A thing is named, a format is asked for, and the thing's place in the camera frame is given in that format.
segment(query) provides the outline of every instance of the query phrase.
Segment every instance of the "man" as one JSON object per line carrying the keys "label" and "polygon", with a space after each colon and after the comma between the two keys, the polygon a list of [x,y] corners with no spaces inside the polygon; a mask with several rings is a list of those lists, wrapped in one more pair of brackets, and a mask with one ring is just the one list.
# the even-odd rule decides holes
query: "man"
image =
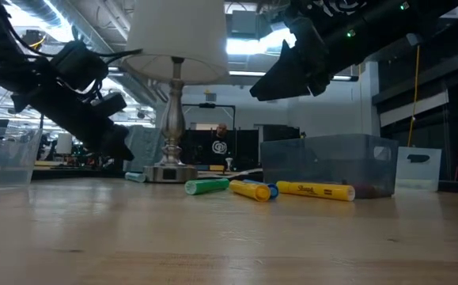
{"label": "man", "polygon": [[227,125],[220,123],[216,128],[216,135],[211,139],[211,155],[218,165],[224,165],[225,159],[232,153],[231,143],[227,139]]}

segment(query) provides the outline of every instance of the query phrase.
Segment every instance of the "white lamp shade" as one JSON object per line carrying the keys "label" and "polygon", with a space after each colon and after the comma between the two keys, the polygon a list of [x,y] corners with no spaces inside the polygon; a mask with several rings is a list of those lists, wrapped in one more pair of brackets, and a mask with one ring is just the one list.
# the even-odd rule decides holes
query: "white lamp shade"
{"label": "white lamp shade", "polygon": [[136,0],[124,59],[132,72],[167,82],[171,57],[184,58],[186,84],[213,82],[228,74],[223,0]]}
{"label": "white lamp shade", "polygon": [[57,154],[72,154],[72,135],[61,133],[58,134],[58,143],[56,144]]}

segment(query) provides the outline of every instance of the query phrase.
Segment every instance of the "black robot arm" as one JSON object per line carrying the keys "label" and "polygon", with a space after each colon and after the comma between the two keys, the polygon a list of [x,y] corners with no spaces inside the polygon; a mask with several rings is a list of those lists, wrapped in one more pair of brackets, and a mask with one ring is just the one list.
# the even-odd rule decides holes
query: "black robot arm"
{"label": "black robot arm", "polygon": [[[0,86],[13,92],[15,111],[21,112],[30,105],[81,140],[87,149],[132,160],[134,156],[124,143],[128,130],[108,118],[126,107],[123,97],[113,94],[105,100],[100,95],[108,65],[99,54],[75,40],[57,55],[50,55],[51,61],[44,56],[26,55],[17,44],[17,40],[23,41],[8,17],[0,3]],[[95,83],[88,93],[76,91],[87,89],[92,82]],[[97,104],[92,103],[95,97],[99,97]]]}
{"label": "black robot arm", "polygon": [[268,101],[320,95],[336,73],[458,6],[458,0],[320,3],[291,0],[281,13],[297,41],[292,48],[283,42],[279,61],[250,90],[253,97]]}

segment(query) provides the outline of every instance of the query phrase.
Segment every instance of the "plastic bin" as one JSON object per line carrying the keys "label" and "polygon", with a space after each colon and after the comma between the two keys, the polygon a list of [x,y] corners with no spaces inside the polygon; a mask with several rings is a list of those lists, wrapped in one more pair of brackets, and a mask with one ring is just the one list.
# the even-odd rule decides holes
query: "plastic bin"
{"label": "plastic bin", "polygon": [[144,166],[154,165],[161,159],[164,138],[160,128],[131,126],[125,139],[128,148],[134,154],[133,161],[123,163],[123,171],[142,173]]}
{"label": "plastic bin", "polygon": [[441,150],[400,147],[396,188],[435,192],[440,180]]}
{"label": "plastic bin", "polygon": [[263,142],[266,183],[349,184],[356,198],[394,194],[398,142],[371,135],[330,135]]}
{"label": "plastic bin", "polygon": [[30,184],[41,130],[0,128],[0,189]]}

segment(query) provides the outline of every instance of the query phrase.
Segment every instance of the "white box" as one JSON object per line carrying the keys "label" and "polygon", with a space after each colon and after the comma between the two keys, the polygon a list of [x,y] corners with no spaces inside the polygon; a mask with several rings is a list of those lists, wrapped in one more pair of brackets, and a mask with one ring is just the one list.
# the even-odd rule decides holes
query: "white box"
{"label": "white box", "polygon": [[400,147],[397,155],[396,191],[403,188],[437,191],[441,150]]}

